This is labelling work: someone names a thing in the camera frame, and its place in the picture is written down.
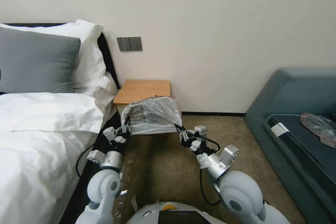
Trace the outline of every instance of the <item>plastic bag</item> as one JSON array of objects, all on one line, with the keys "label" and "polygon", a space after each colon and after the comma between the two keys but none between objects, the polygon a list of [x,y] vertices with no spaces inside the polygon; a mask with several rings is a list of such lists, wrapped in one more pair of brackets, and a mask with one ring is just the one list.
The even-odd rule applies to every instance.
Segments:
[{"label": "plastic bag", "polygon": [[154,96],[129,104],[121,113],[121,125],[129,117],[132,135],[176,132],[182,126],[181,111],[173,96]]},{"label": "plastic bag", "polygon": [[121,214],[123,212],[127,190],[120,192],[119,196],[115,199],[112,209],[114,224],[119,224],[121,221]]},{"label": "plastic bag", "polygon": [[303,126],[320,137],[323,144],[336,147],[336,123],[322,116],[303,113],[300,116]]}]

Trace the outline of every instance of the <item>wooden nightstand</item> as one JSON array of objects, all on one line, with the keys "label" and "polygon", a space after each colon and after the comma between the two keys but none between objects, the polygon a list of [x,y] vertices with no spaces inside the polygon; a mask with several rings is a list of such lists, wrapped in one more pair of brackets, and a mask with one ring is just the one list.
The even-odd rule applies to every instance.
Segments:
[{"label": "wooden nightstand", "polygon": [[131,102],[151,96],[170,96],[169,80],[126,80],[113,103],[121,114]]}]

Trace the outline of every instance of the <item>pink plastic bag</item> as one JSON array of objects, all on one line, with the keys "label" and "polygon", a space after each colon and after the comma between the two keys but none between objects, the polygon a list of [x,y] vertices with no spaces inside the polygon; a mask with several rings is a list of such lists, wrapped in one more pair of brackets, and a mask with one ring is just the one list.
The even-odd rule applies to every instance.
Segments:
[{"label": "pink plastic bag", "polygon": [[303,113],[301,123],[315,135],[320,137],[323,144],[336,147],[336,123],[322,116]]}]

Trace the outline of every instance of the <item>white duvet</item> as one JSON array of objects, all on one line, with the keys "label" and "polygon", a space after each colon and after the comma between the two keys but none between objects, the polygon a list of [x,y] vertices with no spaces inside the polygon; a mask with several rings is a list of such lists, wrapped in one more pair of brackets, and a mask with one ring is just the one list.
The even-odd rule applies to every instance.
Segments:
[{"label": "white duvet", "polygon": [[0,223],[57,223],[105,108],[84,94],[0,96]]}]

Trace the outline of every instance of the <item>gray pillow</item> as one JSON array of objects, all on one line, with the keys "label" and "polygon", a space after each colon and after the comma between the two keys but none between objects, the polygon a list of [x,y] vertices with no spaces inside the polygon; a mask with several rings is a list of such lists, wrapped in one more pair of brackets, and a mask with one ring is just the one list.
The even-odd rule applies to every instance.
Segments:
[{"label": "gray pillow", "polygon": [[0,28],[0,91],[73,93],[79,38]]}]

